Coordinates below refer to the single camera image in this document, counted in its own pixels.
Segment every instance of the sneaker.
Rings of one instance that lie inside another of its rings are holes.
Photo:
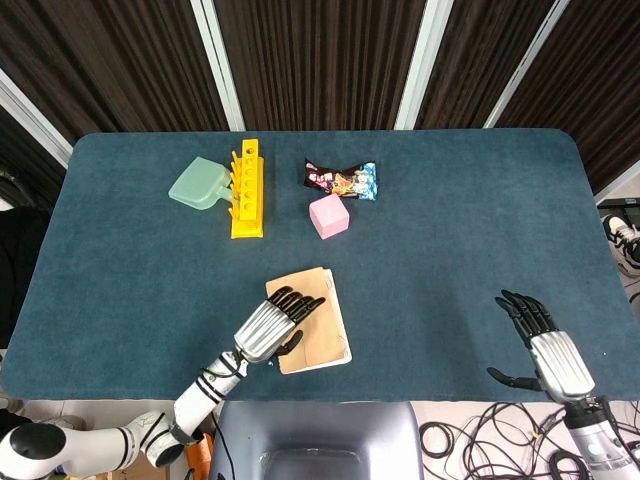
[[[615,215],[604,217],[602,225],[620,271],[628,277],[640,277],[640,232]]]

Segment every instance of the yellow test tube rack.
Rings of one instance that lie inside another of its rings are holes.
[[[258,156],[258,139],[242,141],[242,156],[231,154],[231,238],[262,238],[264,158]]]

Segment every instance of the white robotic arm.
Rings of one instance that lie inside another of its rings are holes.
[[[283,287],[262,303],[234,336],[235,349],[202,370],[174,405],[175,421],[162,412],[139,416],[125,427],[79,432],[47,424],[26,424],[0,442],[0,480],[40,480],[58,466],[71,476],[125,468],[142,451],[156,467],[169,465],[194,432],[247,375],[249,363],[289,353],[300,342],[296,326],[324,302]]]
[[[502,295],[496,302],[529,349],[537,378],[509,377],[493,367],[489,374],[512,388],[544,391],[565,406],[565,426],[594,480],[640,480],[639,452],[624,443],[606,399],[592,396],[595,382],[569,335],[536,299],[506,290]]]

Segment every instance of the notebook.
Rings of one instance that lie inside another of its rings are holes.
[[[283,374],[343,365],[351,361],[351,349],[344,328],[338,295],[331,270],[318,267],[292,273],[267,282],[270,296],[288,285],[304,295],[327,299],[294,330],[302,330],[302,340],[288,355],[279,357]]]

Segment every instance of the pink block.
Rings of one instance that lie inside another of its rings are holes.
[[[335,193],[311,202],[309,215],[323,240],[349,228],[349,212]]]

